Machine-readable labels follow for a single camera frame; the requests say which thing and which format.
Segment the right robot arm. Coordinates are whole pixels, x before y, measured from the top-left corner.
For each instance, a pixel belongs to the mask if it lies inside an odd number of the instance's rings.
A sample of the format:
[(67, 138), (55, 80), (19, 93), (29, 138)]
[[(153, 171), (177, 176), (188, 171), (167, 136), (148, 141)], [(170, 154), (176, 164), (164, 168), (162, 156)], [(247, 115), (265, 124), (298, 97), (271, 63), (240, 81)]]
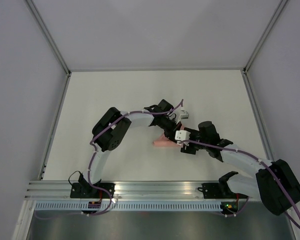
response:
[(235, 194), (251, 197), (276, 216), (300, 202), (300, 183), (286, 161), (262, 159), (240, 149), (220, 138), (211, 121), (200, 123), (197, 130), (178, 130), (175, 140), (182, 144), (182, 153), (194, 155), (205, 150), (210, 157), (245, 173), (230, 171), (218, 179), (218, 192), (225, 198)]

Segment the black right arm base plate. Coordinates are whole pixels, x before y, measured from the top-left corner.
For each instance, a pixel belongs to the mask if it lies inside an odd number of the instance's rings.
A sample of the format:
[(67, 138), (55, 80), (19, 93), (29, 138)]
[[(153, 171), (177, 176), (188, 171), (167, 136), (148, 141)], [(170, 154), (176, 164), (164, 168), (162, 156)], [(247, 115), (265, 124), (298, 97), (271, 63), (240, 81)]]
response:
[(201, 186), (196, 188), (203, 194), (204, 199), (218, 199), (218, 200), (237, 200), (247, 199), (244, 194), (234, 193), (228, 187), (221, 186), (218, 182), (204, 182)]

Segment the pink cloth napkin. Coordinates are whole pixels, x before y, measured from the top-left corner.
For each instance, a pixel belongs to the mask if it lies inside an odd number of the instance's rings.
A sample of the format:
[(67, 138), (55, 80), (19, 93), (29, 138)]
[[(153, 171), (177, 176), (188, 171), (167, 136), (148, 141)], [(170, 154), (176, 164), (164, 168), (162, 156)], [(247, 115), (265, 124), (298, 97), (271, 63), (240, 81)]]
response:
[(178, 143), (175, 140), (175, 135), (176, 131), (183, 130), (184, 128), (185, 126), (182, 124), (181, 121), (177, 122), (173, 126), (165, 128), (160, 137), (152, 142), (153, 146), (160, 148), (180, 148), (183, 144)]

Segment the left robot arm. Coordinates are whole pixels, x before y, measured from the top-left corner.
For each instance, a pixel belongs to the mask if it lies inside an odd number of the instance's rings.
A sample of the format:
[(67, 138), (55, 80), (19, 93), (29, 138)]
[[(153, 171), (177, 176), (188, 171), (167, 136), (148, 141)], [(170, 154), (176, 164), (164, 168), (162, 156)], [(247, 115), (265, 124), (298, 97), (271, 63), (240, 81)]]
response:
[(127, 131), (136, 127), (159, 127), (163, 134), (153, 142), (156, 147), (177, 146), (175, 135), (182, 128), (182, 123), (171, 119), (170, 115), (183, 106), (181, 101), (173, 107), (165, 99), (159, 104), (154, 104), (135, 111), (120, 111), (111, 107), (102, 116), (92, 129), (93, 138), (90, 145), (94, 152), (84, 173), (86, 182), (82, 185), (81, 191), (88, 198), (94, 198), (99, 193), (99, 183), (102, 179), (102, 172), (110, 152), (116, 149), (122, 142)]

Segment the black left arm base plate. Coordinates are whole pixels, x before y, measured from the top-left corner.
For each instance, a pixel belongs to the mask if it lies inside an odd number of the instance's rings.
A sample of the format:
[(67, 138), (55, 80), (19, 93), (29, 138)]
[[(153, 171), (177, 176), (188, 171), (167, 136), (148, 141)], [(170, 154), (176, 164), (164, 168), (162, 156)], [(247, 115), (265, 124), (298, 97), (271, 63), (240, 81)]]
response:
[[(97, 185), (98, 188), (105, 189), (109, 192), (111, 197), (115, 193), (115, 184), (113, 182), (101, 182)], [(79, 183), (73, 183), (70, 191), (71, 199), (109, 199), (109, 195), (100, 189), (88, 186), (87, 189), (83, 188)]]

